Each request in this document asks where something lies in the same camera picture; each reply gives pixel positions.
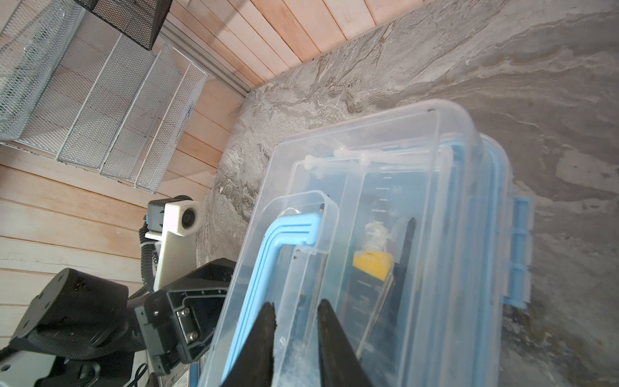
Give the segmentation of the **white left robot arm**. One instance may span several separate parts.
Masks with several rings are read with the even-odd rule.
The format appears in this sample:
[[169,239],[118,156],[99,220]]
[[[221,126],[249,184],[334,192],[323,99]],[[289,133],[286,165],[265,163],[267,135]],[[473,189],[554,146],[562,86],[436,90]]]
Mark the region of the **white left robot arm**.
[[33,298],[1,351],[5,386],[135,385],[135,353],[167,376],[211,346],[235,262],[221,258],[153,293],[64,269]]

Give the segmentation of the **black yellow utility knife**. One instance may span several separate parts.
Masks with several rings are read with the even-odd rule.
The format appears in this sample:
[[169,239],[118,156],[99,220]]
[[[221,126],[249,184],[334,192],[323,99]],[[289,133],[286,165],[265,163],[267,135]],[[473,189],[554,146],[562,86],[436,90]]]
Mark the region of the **black yellow utility knife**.
[[372,221],[364,227],[360,250],[353,254],[340,315],[357,356],[364,350],[393,282],[394,258],[387,251],[388,240],[388,228],[380,221]]

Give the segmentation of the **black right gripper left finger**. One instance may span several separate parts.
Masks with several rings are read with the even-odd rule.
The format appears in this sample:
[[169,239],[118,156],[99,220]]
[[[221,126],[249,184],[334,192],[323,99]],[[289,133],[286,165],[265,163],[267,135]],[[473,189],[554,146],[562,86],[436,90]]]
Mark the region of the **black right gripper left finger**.
[[272,303],[264,303],[238,358],[221,386],[272,385],[276,328],[275,307]]

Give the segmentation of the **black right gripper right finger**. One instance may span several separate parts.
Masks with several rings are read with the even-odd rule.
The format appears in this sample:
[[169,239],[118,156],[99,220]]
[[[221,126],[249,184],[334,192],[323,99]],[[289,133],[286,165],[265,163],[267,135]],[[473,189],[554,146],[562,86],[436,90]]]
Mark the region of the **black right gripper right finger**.
[[372,386],[328,300],[318,307],[321,386]]

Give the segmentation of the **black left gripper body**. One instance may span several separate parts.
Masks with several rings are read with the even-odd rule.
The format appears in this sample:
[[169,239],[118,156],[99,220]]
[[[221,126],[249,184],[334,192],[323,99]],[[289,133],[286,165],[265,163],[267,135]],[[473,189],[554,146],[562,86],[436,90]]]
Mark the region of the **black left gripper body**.
[[135,340],[158,377],[207,353],[234,271],[235,261],[220,258],[130,301]]

